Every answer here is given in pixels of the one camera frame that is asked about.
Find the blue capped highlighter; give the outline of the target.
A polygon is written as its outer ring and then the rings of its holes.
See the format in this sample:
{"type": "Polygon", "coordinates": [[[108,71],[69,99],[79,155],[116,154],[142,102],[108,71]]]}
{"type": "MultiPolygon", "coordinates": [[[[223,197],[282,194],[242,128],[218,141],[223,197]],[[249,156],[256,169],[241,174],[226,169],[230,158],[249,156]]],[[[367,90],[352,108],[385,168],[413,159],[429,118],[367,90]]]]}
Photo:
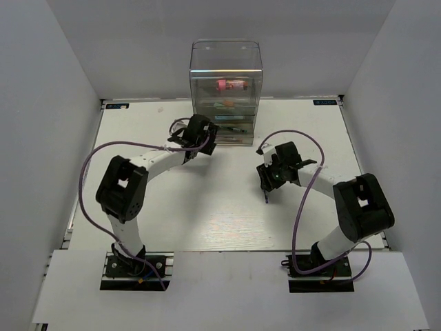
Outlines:
{"type": "Polygon", "coordinates": [[[244,121],[244,116],[215,116],[214,119],[218,122],[235,122],[244,121]]]}

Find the green pen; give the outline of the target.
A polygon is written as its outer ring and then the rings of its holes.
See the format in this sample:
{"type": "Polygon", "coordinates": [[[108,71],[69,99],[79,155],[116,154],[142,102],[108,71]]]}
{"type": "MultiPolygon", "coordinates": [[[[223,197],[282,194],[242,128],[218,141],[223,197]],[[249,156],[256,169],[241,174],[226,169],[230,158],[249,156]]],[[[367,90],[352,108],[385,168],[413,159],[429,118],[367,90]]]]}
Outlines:
{"type": "Polygon", "coordinates": [[[247,133],[247,130],[244,130],[241,128],[236,128],[236,127],[229,127],[229,126],[219,126],[219,130],[224,130],[224,131],[228,131],[228,132],[237,132],[237,133],[241,133],[241,134],[247,133]]]}

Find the pink capped glue tube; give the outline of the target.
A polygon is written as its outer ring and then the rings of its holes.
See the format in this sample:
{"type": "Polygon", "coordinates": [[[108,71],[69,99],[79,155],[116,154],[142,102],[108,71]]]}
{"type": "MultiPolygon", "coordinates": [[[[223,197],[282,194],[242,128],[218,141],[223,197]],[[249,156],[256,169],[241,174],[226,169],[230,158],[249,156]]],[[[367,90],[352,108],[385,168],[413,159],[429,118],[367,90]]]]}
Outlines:
{"type": "Polygon", "coordinates": [[[228,90],[246,91],[249,88],[249,83],[246,80],[240,79],[219,79],[216,81],[216,90],[219,92],[228,90]]]}

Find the red pen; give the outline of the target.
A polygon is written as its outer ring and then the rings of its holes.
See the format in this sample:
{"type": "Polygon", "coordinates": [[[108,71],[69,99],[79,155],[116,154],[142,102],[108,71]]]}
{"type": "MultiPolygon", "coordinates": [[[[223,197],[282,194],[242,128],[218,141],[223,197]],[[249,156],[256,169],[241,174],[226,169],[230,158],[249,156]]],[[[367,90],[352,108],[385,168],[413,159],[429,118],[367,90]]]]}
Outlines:
{"type": "Polygon", "coordinates": [[[217,138],[216,141],[219,143],[242,143],[243,142],[242,139],[237,139],[237,138],[233,138],[233,137],[220,137],[220,138],[217,138]]]}

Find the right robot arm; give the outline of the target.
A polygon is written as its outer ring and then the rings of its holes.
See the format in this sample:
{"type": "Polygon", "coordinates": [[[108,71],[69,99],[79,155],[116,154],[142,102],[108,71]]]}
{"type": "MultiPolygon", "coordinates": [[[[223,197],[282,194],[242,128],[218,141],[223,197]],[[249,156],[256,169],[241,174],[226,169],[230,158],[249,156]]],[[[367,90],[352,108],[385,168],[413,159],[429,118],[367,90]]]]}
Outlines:
{"type": "Polygon", "coordinates": [[[286,183],[305,188],[295,224],[300,223],[311,190],[334,200],[338,225],[311,247],[309,262],[316,273],[329,274],[344,254],[394,226],[395,217],[375,175],[366,173],[352,179],[332,175],[323,164],[303,160],[293,142],[260,147],[256,153],[263,157],[263,164],[256,168],[261,190],[271,192],[286,183]]]}

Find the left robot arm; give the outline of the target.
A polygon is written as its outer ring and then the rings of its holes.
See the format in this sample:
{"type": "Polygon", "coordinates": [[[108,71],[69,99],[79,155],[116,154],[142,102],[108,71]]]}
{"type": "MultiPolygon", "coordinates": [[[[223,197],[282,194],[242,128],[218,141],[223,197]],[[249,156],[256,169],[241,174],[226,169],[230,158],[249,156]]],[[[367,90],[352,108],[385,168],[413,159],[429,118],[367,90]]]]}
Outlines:
{"type": "Polygon", "coordinates": [[[113,254],[123,258],[121,265],[129,274],[138,275],[145,269],[145,246],[136,218],[143,207],[147,184],[199,153],[211,155],[216,147],[217,132],[216,124],[195,114],[159,148],[129,159],[119,155],[111,159],[96,192],[96,201],[116,236],[113,254]]]}

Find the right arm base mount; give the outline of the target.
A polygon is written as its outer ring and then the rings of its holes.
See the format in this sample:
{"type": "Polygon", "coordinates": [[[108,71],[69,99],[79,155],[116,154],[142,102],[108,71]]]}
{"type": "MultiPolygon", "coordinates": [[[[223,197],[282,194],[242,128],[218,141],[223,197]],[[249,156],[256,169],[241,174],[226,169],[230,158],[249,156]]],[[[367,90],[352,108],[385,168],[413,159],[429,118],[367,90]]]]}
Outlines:
{"type": "Polygon", "coordinates": [[[287,271],[290,293],[354,292],[351,266],[347,257],[323,270],[306,275],[294,269],[291,255],[287,255],[280,264],[287,271]]]}

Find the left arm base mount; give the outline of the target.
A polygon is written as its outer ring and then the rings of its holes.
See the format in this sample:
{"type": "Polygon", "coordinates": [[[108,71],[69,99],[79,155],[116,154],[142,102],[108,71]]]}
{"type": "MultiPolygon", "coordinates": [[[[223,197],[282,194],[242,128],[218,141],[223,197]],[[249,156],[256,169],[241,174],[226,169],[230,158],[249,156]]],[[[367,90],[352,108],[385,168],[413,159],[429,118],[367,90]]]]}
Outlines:
{"type": "Polygon", "coordinates": [[[129,292],[161,292],[172,280],[174,254],[172,252],[148,252],[145,259],[157,270],[163,285],[148,265],[135,262],[135,269],[124,264],[108,252],[105,258],[100,290],[129,292]]]}

